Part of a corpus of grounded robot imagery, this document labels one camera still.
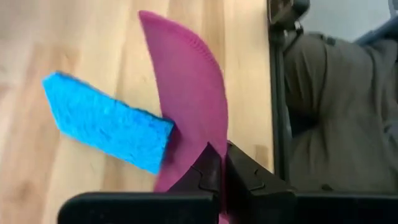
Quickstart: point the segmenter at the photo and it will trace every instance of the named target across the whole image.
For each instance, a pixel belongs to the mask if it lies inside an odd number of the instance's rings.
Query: sponge
[[[173,122],[130,108],[61,72],[43,80],[58,129],[66,135],[157,174]]]

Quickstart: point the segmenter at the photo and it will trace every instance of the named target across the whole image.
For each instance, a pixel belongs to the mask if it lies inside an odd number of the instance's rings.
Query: person
[[[397,55],[394,40],[361,47],[313,34],[300,36],[285,53],[287,106],[317,121],[293,137],[294,187],[398,191]]]

